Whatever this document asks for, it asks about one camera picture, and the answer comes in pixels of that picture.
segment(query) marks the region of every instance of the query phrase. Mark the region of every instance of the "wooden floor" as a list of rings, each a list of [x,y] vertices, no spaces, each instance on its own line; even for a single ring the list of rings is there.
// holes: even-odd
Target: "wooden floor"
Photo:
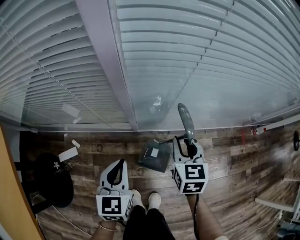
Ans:
[[[258,195],[270,200],[293,203],[298,185],[283,183],[286,176],[300,176],[299,152],[293,150],[293,133],[300,124],[251,136],[249,128],[198,131],[196,138],[204,148],[209,163],[210,181],[203,197],[219,219],[227,237],[239,240],[278,216],[279,211],[254,202]],[[156,190],[162,197],[161,212],[177,240],[195,239],[193,221],[185,196],[180,196],[170,166],[166,173],[135,164],[144,143],[151,138],[165,140],[175,133],[68,133],[22,132],[21,161],[35,161],[43,152],[56,155],[80,143],[79,156],[66,161],[74,183],[74,199],[59,209],[67,219],[92,234],[100,221],[95,192],[103,169],[124,158],[128,164],[129,184],[142,194],[144,203]],[[84,240],[85,233],[68,223],[53,207],[38,215],[38,222],[48,240]],[[272,239],[279,220],[248,235],[245,240]],[[121,239],[123,226],[114,239]]]

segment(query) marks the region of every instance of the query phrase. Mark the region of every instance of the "black and white marker cube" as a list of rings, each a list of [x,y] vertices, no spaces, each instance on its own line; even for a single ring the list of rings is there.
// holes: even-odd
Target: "black and white marker cube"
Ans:
[[[105,221],[127,221],[132,195],[96,195],[99,216]]]
[[[208,164],[173,163],[173,178],[180,194],[202,193],[208,182]]]

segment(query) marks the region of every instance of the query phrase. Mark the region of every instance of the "window blind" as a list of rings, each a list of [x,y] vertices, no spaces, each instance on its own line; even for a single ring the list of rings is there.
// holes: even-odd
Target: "window blind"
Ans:
[[[299,99],[300,11],[293,0],[116,0],[128,92],[140,129],[240,126]],[[169,109],[159,124],[145,98]]]
[[[128,122],[73,0],[6,0],[0,6],[0,113],[34,126]]]

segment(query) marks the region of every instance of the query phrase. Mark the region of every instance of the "white shoe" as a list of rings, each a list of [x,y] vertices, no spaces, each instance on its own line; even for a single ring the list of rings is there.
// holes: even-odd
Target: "white shoe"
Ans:
[[[142,206],[145,209],[145,211],[146,211],[147,209],[146,209],[146,207],[142,203],[142,196],[141,196],[141,194],[137,190],[135,190],[135,189],[132,190],[132,193],[133,193],[132,205],[133,206]]]
[[[148,211],[152,208],[158,209],[161,204],[161,197],[156,192],[151,193],[151,195],[149,196],[148,202],[149,202]]]

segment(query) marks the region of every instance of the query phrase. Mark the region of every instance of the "white paper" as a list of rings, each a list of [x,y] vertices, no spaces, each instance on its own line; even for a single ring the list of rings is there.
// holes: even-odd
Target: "white paper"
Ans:
[[[73,121],[73,124],[76,124],[76,123],[78,123],[80,120],[81,120],[81,117],[79,117],[79,118],[76,118],[76,119]]]
[[[72,144],[74,144],[76,147],[80,148],[80,144],[76,142],[74,139],[72,140]]]
[[[78,110],[77,108],[72,107],[71,105],[66,104],[66,103],[64,103],[64,104],[62,105],[61,109],[62,109],[64,112],[66,112],[66,113],[72,115],[72,116],[75,117],[75,118],[78,117],[79,112],[80,112],[80,110]]]
[[[151,156],[156,158],[158,156],[158,149],[154,148],[151,152]]]
[[[60,158],[60,161],[62,162],[62,161],[65,161],[69,158],[72,158],[76,155],[78,155],[77,148],[73,147],[73,148],[70,148],[67,151],[62,152],[61,154],[58,155],[58,157]]]

